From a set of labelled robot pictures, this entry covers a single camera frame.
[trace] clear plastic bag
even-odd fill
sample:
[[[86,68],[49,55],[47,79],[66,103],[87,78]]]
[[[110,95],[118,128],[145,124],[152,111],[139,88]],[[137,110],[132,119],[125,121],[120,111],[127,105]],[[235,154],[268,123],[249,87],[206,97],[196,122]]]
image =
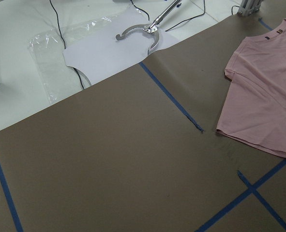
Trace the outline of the clear plastic bag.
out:
[[[92,35],[105,27],[115,17],[102,17],[96,20],[61,28],[66,46]],[[63,58],[64,45],[58,29],[39,33],[29,40],[29,49],[38,68],[47,98],[55,104],[81,90],[78,75],[67,67]],[[79,71],[84,87],[91,86],[87,77]]]

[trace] blue tape strip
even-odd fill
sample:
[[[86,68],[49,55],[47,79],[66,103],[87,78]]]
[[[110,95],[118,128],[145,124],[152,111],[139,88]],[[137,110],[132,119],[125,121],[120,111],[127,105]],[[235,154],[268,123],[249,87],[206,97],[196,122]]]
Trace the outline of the blue tape strip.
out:
[[[265,28],[267,28],[267,29],[269,29],[269,30],[273,30],[273,28],[271,28],[269,25],[267,25],[267,24],[265,24],[265,23],[263,22],[262,18],[259,19],[259,22],[260,22]]]
[[[258,200],[264,205],[264,207],[269,211],[270,214],[278,221],[278,223],[286,230],[285,221],[277,214],[277,212],[270,206],[270,204],[261,196],[261,194],[254,188],[253,185],[247,180],[247,178],[238,171],[239,178],[244,182],[244,184],[249,188],[249,190],[258,198]]]
[[[173,97],[173,95],[162,85],[162,83],[153,75],[153,73],[146,67],[142,62],[139,65],[144,69],[144,71],[152,78],[152,80],[157,84],[157,86],[167,95],[167,97],[177,106],[177,108],[195,125],[197,129],[201,132],[204,130],[197,124],[194,118],[183,108],[183,106]]]
[[[286,165],[286,159],[277,164],[274,168],[272,168],[268,173],[266,173],[262,178],[260,178],[257,182],[253,184],[253,188],[258,188],[262,184],[264,184],[268,179],[270,179],[273,175],[275,175],[279,170],[281,170]],[[210,220],[208,220],[204,225],[202,225],[196,232],[204,232],[213,224],[215,224],[219,219],[221,219],[225,214],[227,214],[231,209],[241,203],[246,197],[248,197],[252,192],[251,189],[247,189],[240,196],[234,199],[231,203],[229,203],[225,208],[219,211],[215,216],[213,216]]]
[[[22,229],[19,217],[18,217],[18,213],[16,211],[16,208],[15,208],[14,201],[13,201],[13,198],[11,196],[11,193],[9,191],[9,188],[8,188],[8,185],[7,185],[7,182],[6,182],[6,179],[5,179],[5,176],[4,176],[1,164],[0,164],[0,182],[1,182],[1,185],[2,185],[2,188],[3,188],[3,192],[4,192],[4,195],[5,195],[5,198],[6,198],[8,207],[9,207],[9,210],[11,212],[11,215],[12,215],[12,218],[13,218],[16,230],[18,232],[23,232],[23,229]]]

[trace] white paper sheet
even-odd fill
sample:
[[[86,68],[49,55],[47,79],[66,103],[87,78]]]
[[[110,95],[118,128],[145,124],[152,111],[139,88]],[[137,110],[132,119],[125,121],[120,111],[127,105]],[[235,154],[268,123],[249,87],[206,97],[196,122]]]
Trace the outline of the white paper sheet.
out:
[[[151,35],[135,30],[124,40],[117,41],[116,35],[130,26],[151,23],[136,8],[129,7],[112,23],[69,46],[63,55],[67,66],[83,72],[94,85],[116,73],[121,72],[147,57],[147,50],[154,42]],[[155,50],[168,48],[179,41],[159,29],[160,40]]]

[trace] black cable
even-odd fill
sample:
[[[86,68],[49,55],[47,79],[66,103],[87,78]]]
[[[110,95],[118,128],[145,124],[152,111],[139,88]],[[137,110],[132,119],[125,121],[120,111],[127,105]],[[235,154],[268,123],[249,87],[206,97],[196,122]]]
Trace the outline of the black cable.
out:
[[[52,8],[54,9],[54,11],[56,12],[56,15],[57,15],[57,23],[58,23],[58,29],[59,29],[60,37],[61,37],[61,39],[62,39],[62,41],[63,41],[64,49],[66,49],[65,40],[64,40],[64,38],[62,37],[62,33],[61,33],[61,29],[60,29],[58,13],[57,13],[55,7],[52,5],[51,0],[49,0],[49,2],[50,2],[50,5],[52,6]],[[76,68],[74,68],[74,67],[73,67],[73,69],[74,69],[75,73],[76,73],[76,74],[78,75],[78,77],[79,77],[79,81],[80,81],[81,87],[82,87],[83,89],[85,89],[84,86],[83,86],[83,82],[82,82],[82,80],[81,80],[81,77],[80,77],[80,75],[79,75],[78,70],[77,70]]]
[[[135,8],[137,8],[137,9],[139,9],[140,11],[144,12],[145,14],[147,14],[147,16],[148,16],[148,21],[150,20],[150,19],[149,19],[149,14],[148,14],[146,11],[144,11],[143,9],[138,8],[137,6],[135,6],[132,0],[130,0],[130,2],[132,3],[132,5],[133,5]]]
[[[203,12],[202,14],[196,15],[196,16],[191,17],[191,18],[188,18],[188,19],[185,19],[185,20],[179,22],[178,24],[172,26],[171,28],[167,29],[166,31],[169,31],[169,30],[173,29],[174,27],[178,26],[179,24],[181,24],[181,23],[183,23],[183,22],[190,21],[190,20],[192,20],[192,19],[194,19],[194,18],[198,18],[198,17],[200,17],[200,16],[203,16],[203,15],[205,14],[205,12],[206,12],[205,0],[203,0],[203,4],[204,4],[204,12]]]
[[[232,8],[231,8],[231,15],[233,15],[233,7],[240,7],[240,6],[232,6]]]

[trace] pink fabric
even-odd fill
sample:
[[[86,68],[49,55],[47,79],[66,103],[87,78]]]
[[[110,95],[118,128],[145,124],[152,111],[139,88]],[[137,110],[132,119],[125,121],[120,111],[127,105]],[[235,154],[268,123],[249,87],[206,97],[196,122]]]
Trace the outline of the pink fabric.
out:
[[[246,37],[225,75],[232,81],[217,132],[286,158],[286,19]]]

